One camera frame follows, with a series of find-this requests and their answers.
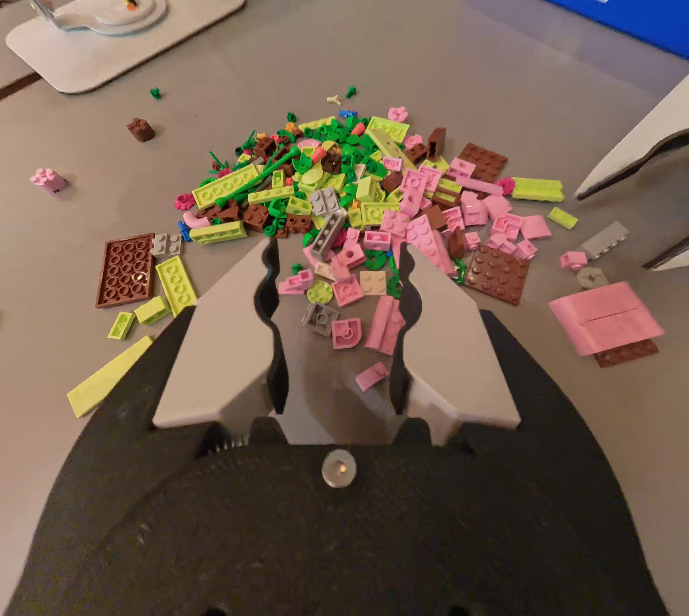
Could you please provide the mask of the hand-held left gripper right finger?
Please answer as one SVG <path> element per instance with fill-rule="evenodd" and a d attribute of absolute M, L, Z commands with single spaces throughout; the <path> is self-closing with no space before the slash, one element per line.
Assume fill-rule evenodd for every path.
<path fill-rule="evenodd" d="M 413 245 L 402 244 L 400 312 L 393 350 L 394 410 L 426 422 L 433 445 L 466 423 L 521 423 L 479 308 Z"/>

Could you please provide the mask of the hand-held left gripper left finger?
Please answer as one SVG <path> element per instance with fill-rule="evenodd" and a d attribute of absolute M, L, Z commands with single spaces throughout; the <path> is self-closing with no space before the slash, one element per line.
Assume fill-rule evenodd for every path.
<path fill-rule="evenodd" d="M 196 303 L 154 426 L 250 428 L 259 416 L 284 412 L 289 375 L 272 321 L 279 272 L 278 243 L 264 239 Z"/>

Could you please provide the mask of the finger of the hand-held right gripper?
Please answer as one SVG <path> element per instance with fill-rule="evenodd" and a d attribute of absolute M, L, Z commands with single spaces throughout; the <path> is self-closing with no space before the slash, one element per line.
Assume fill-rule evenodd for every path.
<path fill-rule="evenodd" d="M 643 269 L 659 272 L 681 267 L 688 267 L 688 236 L 671 245 L 655 258 L 642 265 Z"/>
<path fill-rule="evenodd" d="M 590 172 L 583 200 L 637 173 L 661 153 L 688 144 L 688 84 L 678 84 Z"/>

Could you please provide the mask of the pink rounded tile block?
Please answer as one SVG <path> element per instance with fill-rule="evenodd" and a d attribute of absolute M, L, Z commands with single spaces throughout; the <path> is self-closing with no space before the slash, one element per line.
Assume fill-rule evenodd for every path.
<path fill-rule="evenodd" d="M 548 303 L 579 356 L 602 368 L 659 353 L 664 330 L 626 282 L 574 293 Z"/>

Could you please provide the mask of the pile of mixed toy bricks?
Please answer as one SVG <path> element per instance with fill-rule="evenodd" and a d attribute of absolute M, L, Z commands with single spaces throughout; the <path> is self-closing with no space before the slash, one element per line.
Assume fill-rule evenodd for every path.
<path fill-rule="evenodd" d="M 560 181 L 504 176 L 495 183 L 470 178 L 475 166 L 444 157 L 446 129 L 424 141 L 411 135 L 404 107 L 386 118 L 341 111 L 273 133 L 252 132 L 230 165 L 211 154 L 210 177 L 177 197 L 185 242 L 219 243 L 251 231 L 271 238 L 303 237 L 316 275 L 313 290 L 295 278 L 280 293 L 305 293 L 311 301 L 340 305 L 366 294 L 400 300 L 398 271 L 403 241 L 415 245 L 443 273 L 464 284 L 464 257 L 482 244 L 524 260 L 551 231 L 543 216 L 518 216 L 512 200 L 558 204 Z"/>

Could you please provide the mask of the small lime brick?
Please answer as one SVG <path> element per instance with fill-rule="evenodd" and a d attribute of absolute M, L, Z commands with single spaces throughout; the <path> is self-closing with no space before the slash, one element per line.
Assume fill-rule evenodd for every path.
<path fill-rule="evenodd" d="M 136 319 L 142 325 L 152 325 L 172 313 L 168 300 L 164 296 L 155 296 L 150 301 L 137 307 Z"/>

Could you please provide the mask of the small pink curved brick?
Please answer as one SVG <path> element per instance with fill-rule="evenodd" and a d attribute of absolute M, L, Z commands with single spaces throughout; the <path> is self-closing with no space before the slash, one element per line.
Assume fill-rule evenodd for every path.
<path fill-rule="evenodd" d="M 388 378 L 389 374 L 390 372 L 383 362 L 376 362 L 356 376 L 356 384 L 361 391 L 366 392 Z"/>

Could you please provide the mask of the brown square studded plate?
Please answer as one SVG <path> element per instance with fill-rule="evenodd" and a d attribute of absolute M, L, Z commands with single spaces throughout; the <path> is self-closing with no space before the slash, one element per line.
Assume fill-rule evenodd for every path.
<path fill-rule="evenodd" d="M 495 183 L 508 163 L 506 156 L 471 142 L 464 147 L 459 159 L 474 164 L 470 178 L 487 183 Z"/>
<path fill-rule="evenodd" d="M 517 307 L 530 261 L 480 245 L 468 265 L 464 287 Z"/>

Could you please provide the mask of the lime smooth tile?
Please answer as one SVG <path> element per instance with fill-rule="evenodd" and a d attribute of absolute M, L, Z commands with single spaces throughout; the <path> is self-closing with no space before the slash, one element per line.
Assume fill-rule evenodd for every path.
<path fill-rule="evenodd" d="M 143 336 L 69 391 L 67 399 L 74 415 L 81 418 L 97 407 L 153 342 L 151 336 Z"/>

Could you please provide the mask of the grey square plate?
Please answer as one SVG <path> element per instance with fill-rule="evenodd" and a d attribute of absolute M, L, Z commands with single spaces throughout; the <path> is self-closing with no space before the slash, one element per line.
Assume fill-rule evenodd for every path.
<path fill-rule="evenodd" d="M 332 337 L 332 323 L 340 317 L 339 312 L 319 302 L 310 302 L 302 318 L 302 325 L 325 338 Z"/>

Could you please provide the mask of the brown rectangular plate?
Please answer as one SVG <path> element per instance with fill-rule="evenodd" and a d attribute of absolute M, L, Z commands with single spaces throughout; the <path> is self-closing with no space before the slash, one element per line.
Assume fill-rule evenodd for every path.
<path fill-rule="evenodd" d="M 151 299 L 153 238 L 153 233 L 147 233 L 106 243 L 95 308 Z"/>

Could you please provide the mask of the white stand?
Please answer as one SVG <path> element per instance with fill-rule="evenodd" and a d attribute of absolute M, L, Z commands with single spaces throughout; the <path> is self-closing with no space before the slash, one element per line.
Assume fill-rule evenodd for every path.
<path fill-rule="evenodd" d="M 74 0 L 58 9 L 28 0 L 38 16 L 6 46 L 54 89 L 96 89 L 219 22 L 245 0 Z"/>

